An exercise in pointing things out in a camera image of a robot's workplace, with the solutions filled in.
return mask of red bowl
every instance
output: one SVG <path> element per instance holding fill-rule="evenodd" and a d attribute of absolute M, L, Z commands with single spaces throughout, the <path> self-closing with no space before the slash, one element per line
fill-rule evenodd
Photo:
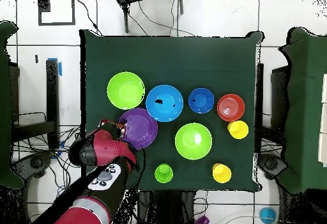
<path fill-rule="evenodd" d="M 241 118 L 244 110 L 244 101 L 236 94 L 224 95 L 217 104 L 218 115 L 227 122 L 234 122 Z"/>

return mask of green tablecloth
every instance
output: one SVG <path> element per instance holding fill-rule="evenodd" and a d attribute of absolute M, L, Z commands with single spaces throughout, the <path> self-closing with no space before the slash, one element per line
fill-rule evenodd
<path fill-rule="evenodd" d="M 278 180 L 291 193 L 308 188 L 327 189 L 327 168 L 318 162 L 323 75 L 327 73 L 327 37 L 302 28 L 289 31 L 280 48 L 291 66 L 287 86 L 289 111 L 285 122 L 285 161 Z"/>
<path fill-rule="evenodd" d="M 8 38 L 16 33 L 16 31 L 17 27 L 13 22 L 0 22 L 0 185 L 13 189 L 19 189 L 24 186 L 23 180 L 10 169 L 10 162 L 13 153 L 11 143 L 12 102 L 6 45 Z"/>
<path fill-rule="evenodd" d="M 146 150 L 146 169 L 140 190 L 247 190 L 257 191 L 252 180 L 254 151 L 255 46 L 260 32 L 246 38 L 170 38 L 170 37 L 99 37 L 84 31 L 86 38 L 86 131 L 102 119 L 118 120 L 124 110 L 116 108 L 107 97 L 107 84 L 122 71 L 136 73 L 146 87 L 146 96 L 157 85 L 176 87 L 184 99 L 181 115 L 169 123 L 158 123 L 158 135 Z M 188 96 L 197 87 L 206 87 L 215 95 L 215 106 L 207 114 L 196 114 L 188 106 Z M 243 140 L 233 139 L 227 122 L 217 114 L 217 102 L 227 93 L 240 95 L 245 102 L 241 118 L 249 128 Z M 145 100 L 139 105 L 145 108 Z M 187 123 L 205 125 L 213 145 L 207 156 L 187 160 L 174 146 L 176 132 Z M 174 177 L 167 184 L 155 179 L 155 169 L 168 163 Z M 226 164 L 232 170 L 228 183 L 212 178 L 212 166 Z"/>

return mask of purple cup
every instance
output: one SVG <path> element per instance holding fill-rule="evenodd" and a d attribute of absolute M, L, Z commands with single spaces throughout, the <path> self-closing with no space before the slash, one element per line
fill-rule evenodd
<path fill-rule="evenodd" d="M 195 224 L 209 224 L 210 220 L 206 216 L 201 216 L 197 219 Z"/>

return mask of yellow cup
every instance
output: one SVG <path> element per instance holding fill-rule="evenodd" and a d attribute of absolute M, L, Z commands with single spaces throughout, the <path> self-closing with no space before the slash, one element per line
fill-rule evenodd
<path fill-rule="evenodd" d="M 227 129 L 232 137 L 238 140 L 248 135 L 248 125 L 243 121 L 231 122 L 228 124 Z"/>
<path fill-rule="evenodd" d="M 232 172 L 226 165 L 216 163 L 212 167 L 212 175 L 216 182 L 223 184 L 231 180 Z"/>

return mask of blue tape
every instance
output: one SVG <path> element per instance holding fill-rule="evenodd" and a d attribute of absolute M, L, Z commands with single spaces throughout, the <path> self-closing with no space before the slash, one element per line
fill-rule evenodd
<path fill-rule="evenodd" d="M 63 71 L 61 69 L 61 62 L 58 65 L 58 72 L 59 72 L 59 76 L 62 76 L 63 75 Z"/>
<path fill-rule="evenodd" d="M 62 141 L 62 142 L 60 143 L 60 147 L 63 149 L 64 146 L 65 146 L 65 144 L 64 144 L 64 142 Z M 58 156 L 61 156 L 62 153 L 63 153 L 62 151 L 58 151 L 58 152 L 57 152 L 57 155 L 58 155 Z"/>
<path fill-rule="evenodd" d="M 48 61 L 58 61 L 58 58 L 48 58 Z M 59 76 L 63 75 L 63 68 L 61 62 L 58 64 L 58 74 Z"/>

